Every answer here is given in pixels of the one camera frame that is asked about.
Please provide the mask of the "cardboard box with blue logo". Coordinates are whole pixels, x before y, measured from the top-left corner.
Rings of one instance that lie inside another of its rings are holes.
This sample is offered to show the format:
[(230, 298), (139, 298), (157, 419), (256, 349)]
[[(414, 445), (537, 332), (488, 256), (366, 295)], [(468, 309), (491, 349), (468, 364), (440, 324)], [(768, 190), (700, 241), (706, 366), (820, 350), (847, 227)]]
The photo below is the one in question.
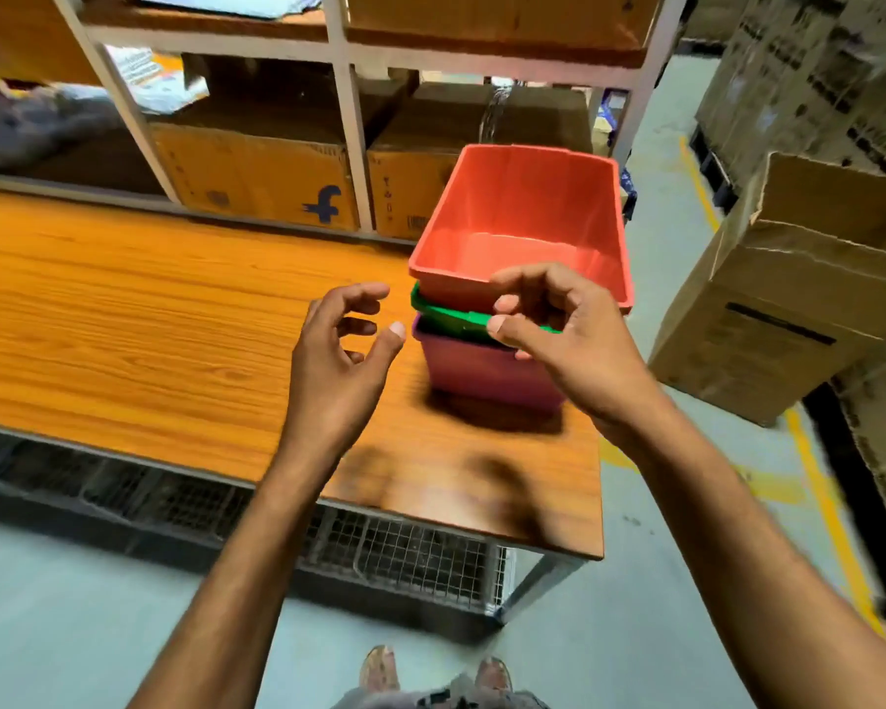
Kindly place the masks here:
[(358, 231), (342, 141), (309, 141), (153, 124), (151, 134), (179, 202), (188, 210)]

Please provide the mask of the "person's right hand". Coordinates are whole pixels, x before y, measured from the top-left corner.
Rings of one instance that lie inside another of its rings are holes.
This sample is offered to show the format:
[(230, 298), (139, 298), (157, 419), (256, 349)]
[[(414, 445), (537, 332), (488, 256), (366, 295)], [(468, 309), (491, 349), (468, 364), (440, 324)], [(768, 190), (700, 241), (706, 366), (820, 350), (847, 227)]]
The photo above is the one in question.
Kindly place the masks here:
[(512, 349), (520, 360), (543, 365), (599, 433), (626, 450), (661, 390), (611, 293), (557, 262), (502, 269), (490, 284), (499, 293), (493, 315), (523, 314), (542, 324), (555, 314), (565, 318), (551, 349)]

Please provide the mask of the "person's left hand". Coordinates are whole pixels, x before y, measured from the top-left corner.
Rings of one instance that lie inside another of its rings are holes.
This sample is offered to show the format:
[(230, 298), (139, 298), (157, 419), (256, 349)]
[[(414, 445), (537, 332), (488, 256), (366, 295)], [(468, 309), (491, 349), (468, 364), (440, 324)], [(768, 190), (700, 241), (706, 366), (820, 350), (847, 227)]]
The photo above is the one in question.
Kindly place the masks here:
[(343, 297), (378, 297), (390, 287), (363, 282), (332, 288), (311, 302), (292, 352), (288, 405), (275, 465), (334, 468), (372, 417), (385, 380), (368, 380), (344, 350), (367, 355), (379, 331), (368, 316), (342, 316)]

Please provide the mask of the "large plain cardboard box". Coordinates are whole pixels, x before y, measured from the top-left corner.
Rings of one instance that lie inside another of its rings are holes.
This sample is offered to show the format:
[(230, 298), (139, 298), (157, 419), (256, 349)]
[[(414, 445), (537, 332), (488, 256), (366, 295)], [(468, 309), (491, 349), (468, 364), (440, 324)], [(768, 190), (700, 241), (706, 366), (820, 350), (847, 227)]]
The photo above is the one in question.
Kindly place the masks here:
[(466, 42), (635, 50), (662, 0), (346, 0), (350, 27)]

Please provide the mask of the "person's patterned shorts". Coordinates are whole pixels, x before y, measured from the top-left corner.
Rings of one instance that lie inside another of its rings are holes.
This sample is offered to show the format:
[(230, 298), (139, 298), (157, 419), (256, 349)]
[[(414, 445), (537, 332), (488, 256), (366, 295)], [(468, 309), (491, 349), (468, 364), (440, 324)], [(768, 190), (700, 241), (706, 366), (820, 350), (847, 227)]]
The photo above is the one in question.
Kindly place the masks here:
[(550, 709), (528, 691), (478, 686), (467, 674), (433, 690), (370, 692), (355, 687), (331, 709)]

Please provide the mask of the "sheets of paper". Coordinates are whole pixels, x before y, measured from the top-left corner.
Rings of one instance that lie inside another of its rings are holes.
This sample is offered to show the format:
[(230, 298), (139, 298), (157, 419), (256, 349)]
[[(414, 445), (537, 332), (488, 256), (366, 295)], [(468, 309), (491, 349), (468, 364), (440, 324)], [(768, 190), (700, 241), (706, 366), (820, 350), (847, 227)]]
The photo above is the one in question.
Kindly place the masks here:
[(130, 0), (142, 5), (228, 17), (279, 21), (318, 9), (321, 0)]

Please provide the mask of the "clear plastic packet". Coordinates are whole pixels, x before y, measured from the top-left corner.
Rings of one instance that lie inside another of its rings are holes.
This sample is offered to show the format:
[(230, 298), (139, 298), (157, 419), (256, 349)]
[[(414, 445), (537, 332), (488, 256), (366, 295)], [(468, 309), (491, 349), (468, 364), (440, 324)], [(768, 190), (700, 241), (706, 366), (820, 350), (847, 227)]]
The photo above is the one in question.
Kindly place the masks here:
[(203, 76), (187, 77), (182, 59), (146, 47), (106, 45), (132, 98), (150, 115), (170, 115), (209, 95)]

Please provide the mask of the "person's right forearm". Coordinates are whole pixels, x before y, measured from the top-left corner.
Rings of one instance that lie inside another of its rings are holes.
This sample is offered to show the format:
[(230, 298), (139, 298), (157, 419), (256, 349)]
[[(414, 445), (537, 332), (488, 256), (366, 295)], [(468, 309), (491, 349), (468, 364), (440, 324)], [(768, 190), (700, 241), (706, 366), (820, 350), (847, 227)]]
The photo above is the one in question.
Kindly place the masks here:
[(886, 709), (886, 641), (657, 384), (591, 413), (638, 467), (759, 709)]

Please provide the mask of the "red plastic bin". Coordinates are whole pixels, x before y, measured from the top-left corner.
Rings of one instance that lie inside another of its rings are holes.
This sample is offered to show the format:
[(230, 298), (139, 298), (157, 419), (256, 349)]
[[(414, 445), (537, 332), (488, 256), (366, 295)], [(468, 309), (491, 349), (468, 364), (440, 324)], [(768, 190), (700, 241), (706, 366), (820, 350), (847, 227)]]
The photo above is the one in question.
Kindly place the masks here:
[(469, 144), (409, 259), (427, 300), (490, 312), (497, 271), (561, 263), (635, 301), (615, 160), (567, 149)]

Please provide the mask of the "open cardboard box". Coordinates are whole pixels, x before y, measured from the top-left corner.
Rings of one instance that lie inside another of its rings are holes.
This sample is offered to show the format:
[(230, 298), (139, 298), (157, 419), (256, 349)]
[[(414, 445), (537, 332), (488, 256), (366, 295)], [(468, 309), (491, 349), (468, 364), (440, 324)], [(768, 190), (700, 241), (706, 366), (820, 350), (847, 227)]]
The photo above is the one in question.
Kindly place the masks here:
[(768, 155), (666, 312), (663, 384), (772, 426), (886, 341), (886, 176)]

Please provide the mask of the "person's left forearm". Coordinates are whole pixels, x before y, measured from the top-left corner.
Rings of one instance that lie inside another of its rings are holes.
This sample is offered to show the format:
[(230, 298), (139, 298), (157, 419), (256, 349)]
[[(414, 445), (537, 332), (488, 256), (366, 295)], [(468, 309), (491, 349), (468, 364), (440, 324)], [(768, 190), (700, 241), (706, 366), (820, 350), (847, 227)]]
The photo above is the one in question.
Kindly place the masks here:
[(316, 501), (342, 450), (284, 439), (127, 709), (255, 709)]

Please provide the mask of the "white metal shelf rack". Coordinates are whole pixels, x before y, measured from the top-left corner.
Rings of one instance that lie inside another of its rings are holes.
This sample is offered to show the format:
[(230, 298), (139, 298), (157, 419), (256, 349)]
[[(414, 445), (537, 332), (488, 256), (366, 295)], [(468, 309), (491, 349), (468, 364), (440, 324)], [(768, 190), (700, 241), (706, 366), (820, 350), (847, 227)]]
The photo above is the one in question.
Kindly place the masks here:
[(646, 46), (590, 50), (563, 46), (466, 42), (350, 27), (346, 0), (321, 0), (319, 9), (262, 22), (190, 11), (145, 10), (129, 0), (51, 0), (109, 92), (168, 199), (177, 193), (156, 152), (139, 106), (105, 46), (147, 47), (169, 54), (269, 58), (331, 66), (355, 193), (360, 231), (374, 230), (369, 197), (365, 126), (357, 75), (363, 70), (431, 70), (569, 84), (591, 89), (597, 115), (606, 89), (626, 93), (611, 157), (626, 168), (658, 78), (673, 54), (688, 0), (662, 0)]

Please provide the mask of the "purple plastic bin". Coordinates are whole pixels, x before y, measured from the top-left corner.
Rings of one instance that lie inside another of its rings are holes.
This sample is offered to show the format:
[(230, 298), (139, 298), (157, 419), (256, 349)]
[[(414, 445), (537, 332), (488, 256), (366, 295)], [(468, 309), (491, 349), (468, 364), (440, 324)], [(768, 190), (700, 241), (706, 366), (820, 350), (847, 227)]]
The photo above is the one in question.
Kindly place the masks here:
[(449, 394), (555, 414), (565, 398), (548, 371), (494, 341), (476, 342), (438, 332), (423, 314), (412, 327), (421, 344), (430, 385)]

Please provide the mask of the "cardboard box with clear tape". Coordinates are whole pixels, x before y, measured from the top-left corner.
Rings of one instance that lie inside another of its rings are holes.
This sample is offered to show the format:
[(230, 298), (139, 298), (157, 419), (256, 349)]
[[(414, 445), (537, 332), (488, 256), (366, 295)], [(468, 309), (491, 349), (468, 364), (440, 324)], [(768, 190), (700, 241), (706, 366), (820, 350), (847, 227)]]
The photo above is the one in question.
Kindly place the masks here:
[(586, 95), (553, 87), (424, 82), (367, 149), (378, 235), (416, 241), (469, 144), (591, 152)]

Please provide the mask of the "green plastic bin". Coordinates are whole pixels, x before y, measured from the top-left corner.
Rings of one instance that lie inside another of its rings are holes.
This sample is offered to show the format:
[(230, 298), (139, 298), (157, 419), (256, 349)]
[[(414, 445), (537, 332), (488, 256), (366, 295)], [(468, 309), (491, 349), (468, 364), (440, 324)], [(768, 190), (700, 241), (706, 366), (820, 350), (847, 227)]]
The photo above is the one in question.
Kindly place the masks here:
[(492, 314), (461, 311), (430, 302), (421, 294), (419, 282), (413, 284), (410, 300), (412, 307), (421, 317), (417, 325), (428, 333), (433, 332), (465, 342), (499, 344), (487, 332), (487, 324)]

